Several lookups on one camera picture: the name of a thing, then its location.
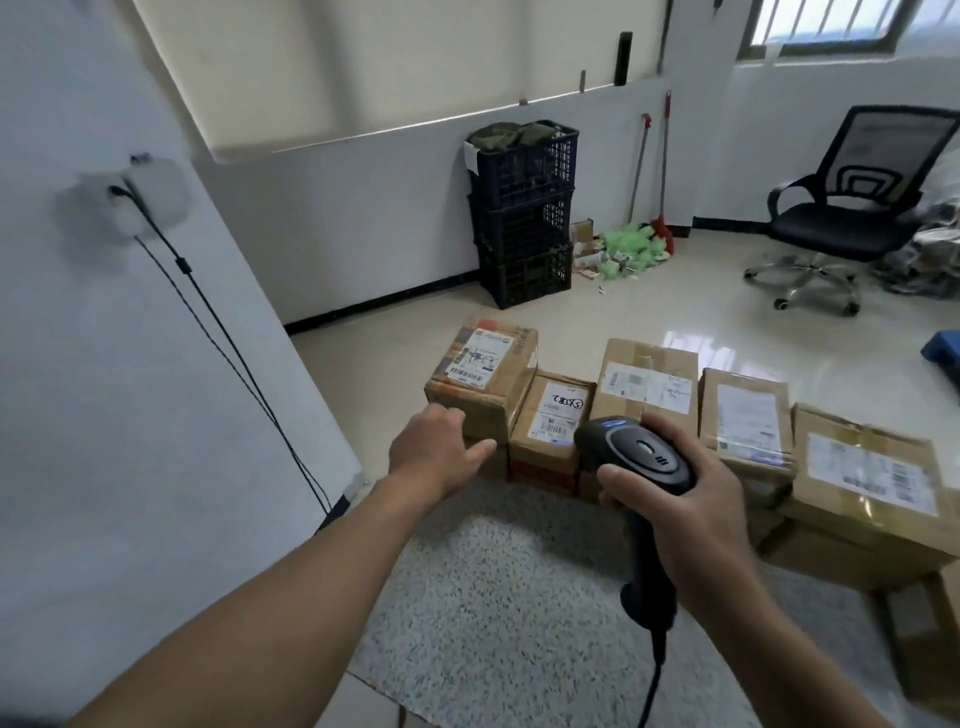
hand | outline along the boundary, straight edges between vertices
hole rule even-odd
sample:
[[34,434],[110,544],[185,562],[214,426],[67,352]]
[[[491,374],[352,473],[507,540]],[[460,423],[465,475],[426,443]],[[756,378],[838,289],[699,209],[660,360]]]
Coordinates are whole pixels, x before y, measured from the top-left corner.
[[701,619],[725,595],[744,584],[759,584],[747,538],[743,486],[714,452],[662,415],[645,413],[643,425],[686,459],[696,486],[681,497],[671,496],[636,473],[604,465],[597,471],[604,488],[601,498],[612,497],[653,525],[663,569],[683,606]]
[[476,475],[496,450],[495,440],[464,447],[462,410],[427,404],[390,445],[390,474],[403,474],[429,497],[442,500]]

chair armrest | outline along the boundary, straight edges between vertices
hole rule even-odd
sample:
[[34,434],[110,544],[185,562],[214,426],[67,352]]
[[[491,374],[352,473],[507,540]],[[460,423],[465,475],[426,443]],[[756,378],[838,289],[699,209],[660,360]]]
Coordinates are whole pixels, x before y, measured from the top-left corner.
[[783,190],[789,189],[790,187],[802,187],[813,197],[814,202],[826,202],[827,196],[823,194],[820,190],[819,185],[817,184],[816,175],[807,175],[806,177],[800,177],[798,180],[792,182],[784,182],[779,184],[770,190],[770,194],[767,195],[767,210],[770,212],[770,222],[773,222],[777,219],[780,213],[777,210],[777,203],[780,201],[780,195],[783,193]]

chair seat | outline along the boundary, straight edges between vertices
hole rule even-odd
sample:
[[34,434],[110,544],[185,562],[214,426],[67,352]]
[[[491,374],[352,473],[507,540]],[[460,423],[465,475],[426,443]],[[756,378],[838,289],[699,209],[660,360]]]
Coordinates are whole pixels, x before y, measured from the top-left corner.
[[809,251],[866,263],[902,248],[917,227],[876,212],[801,203],[779,215],[768,234]]

barcode scanner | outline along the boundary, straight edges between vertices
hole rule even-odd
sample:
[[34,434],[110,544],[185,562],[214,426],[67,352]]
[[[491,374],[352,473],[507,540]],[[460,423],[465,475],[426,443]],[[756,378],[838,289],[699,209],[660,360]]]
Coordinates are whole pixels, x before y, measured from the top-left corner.
[[[673,447],[625,417],[591,420],[573,433],[587,471],[608,463],[642,475],[673,496],[694,486],[693,471]],[[666,660],[666,633],[677,616],[677,591],[660,563],[653,526],[636,511],[624,509],[630,538],[633,581],[620,590],[620,604],[633,621],[648,630],[653,642],[654,678],[650,683],[639,726],[646,725]]]

black baseboard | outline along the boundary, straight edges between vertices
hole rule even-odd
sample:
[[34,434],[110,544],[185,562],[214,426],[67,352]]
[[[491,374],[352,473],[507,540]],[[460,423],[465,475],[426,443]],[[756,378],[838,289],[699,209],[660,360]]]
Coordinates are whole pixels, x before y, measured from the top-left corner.
[[414,288],[407,288],[405,291],[397,291],[396,293],[391,293],[387,296],[381,296],[378,299],[372,299],[371,301],[364,301],[362,303],[355,303],[354,305],[349,305],[346,308],[338,308],[336,311],[327,311],[326,313],[321,313],[317,316],[311,316],[307,319],[300,319],[292,324],[284,324],[283,330],[287,332],[288,336],[293,336],[297,333],[304,333],[305,331],[309,331],[313,328],[319,328],[326,324],[332,324],[334,321],[346,319],[347,316],[356,316],[358,313],[373,311],[375,308],[390,305],[391,303],[408,301],[409,299],[414,299],[417,296],[425,296],[428,293],[437,293],[439,291],[445,291],[449,288],[456,288],[458,285],[463,285],[464,283],[472,283],[478,279],[479,273],[479,271],[467,271],[466,273],[461,273],[457,276],[450,276],[449,278],[434,280],[432,283],[425,283],[424,285],[418,285]]
[[754,220],[728,220],[724,217],[695,217],[693,227],[702,231],[758,232],[763,233],[768,223]]
[[326,518],[324,519],[324,522],[320,524],[320,528],[317,529],[317,533],[320,533],[331,523],[343,516],[349,507],[350,501],[347,500],[347,497],[340,496],[340,499],[333,504],[333,508],[330,509],[330,512],[326,514]]

